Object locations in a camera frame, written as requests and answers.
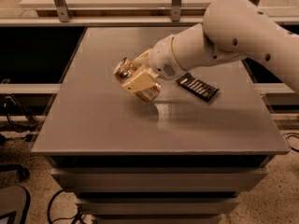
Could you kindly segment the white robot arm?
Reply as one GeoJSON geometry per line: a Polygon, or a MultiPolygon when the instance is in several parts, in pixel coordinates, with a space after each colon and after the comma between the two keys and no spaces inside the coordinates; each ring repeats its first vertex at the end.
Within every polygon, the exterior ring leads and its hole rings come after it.
{"type": "Polygon", "coordinates": [[[134,59],[137,69],[121,84],[144,91],[200,66],[250,58],[299,92],[299,35],[277,25],[248,0],[214,0],[203,21],[160,40],[134,59]]]}

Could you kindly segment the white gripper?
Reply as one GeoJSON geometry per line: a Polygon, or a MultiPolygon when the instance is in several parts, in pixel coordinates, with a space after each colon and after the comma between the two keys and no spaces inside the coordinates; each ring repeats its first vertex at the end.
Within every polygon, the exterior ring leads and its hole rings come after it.
{"type": "MultiPolygon", "coordinates": [[[[148,49],[134,58],[136,66],[150,66],[158,73],[160,78],[173,80],[184,75],[184,70],[179,66],[173,51],[174,35],[169,35],[159,41],[152,49],[148,49]]],[[[123,80],[121,87],[130,92],[136,93],[149,89],[156,85],[158,75],[149,69],[143,69],[131,74],[129,71],[121,75],[123,80]]]]}

